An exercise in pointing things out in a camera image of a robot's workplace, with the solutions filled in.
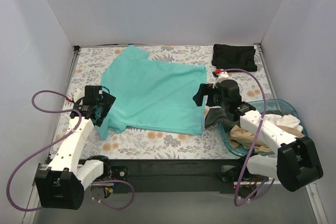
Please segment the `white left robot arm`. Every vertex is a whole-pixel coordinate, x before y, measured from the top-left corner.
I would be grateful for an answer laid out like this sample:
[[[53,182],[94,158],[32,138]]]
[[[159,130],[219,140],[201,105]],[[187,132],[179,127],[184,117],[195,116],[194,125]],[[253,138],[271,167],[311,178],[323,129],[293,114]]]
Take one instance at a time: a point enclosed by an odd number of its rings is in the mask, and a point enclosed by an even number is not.
[[[79,161],[88,136],[103,124],[115,100],[103,86],[85,86],[75,92],[65,139],[47,168],[35,175],[42,207],[77,210],[91,183],[111,178],[106,156],[92,156],[83,165]]]

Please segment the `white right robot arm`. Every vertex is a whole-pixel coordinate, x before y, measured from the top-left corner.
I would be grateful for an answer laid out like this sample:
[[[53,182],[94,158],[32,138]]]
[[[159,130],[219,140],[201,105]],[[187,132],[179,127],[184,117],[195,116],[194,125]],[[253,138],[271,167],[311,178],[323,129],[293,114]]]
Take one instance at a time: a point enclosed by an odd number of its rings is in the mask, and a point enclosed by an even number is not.
[[[224,80],[216,84],[202,83],[193,100],[197,106],[204,104],[224,109],[229,120],[239,121],[239,125],[254,134],[272,152],[275,158],[250,154],[241,157],[238,165],[224,175],[248,181],[255,175],[280,181],[290,192],[294,192],[323,177],[323,169],[314,141],[307,137],[297,137],[266,121],[251,104],[242,101],[239,87],[234,80]]]

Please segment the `teal t shirt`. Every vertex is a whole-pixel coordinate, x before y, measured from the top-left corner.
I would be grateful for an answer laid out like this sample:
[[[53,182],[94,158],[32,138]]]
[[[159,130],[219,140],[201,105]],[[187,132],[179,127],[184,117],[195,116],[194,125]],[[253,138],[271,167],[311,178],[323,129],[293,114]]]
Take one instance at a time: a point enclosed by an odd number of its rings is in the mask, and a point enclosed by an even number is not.
[[[128,126],[178,134],[201,135],[205,105],[193,96],[206,82],[204,65],[184,65],[148,59],[148,52],[129,46],[101,76],[101,85],[116,98],[97,131],[105,139],[110,129]]]

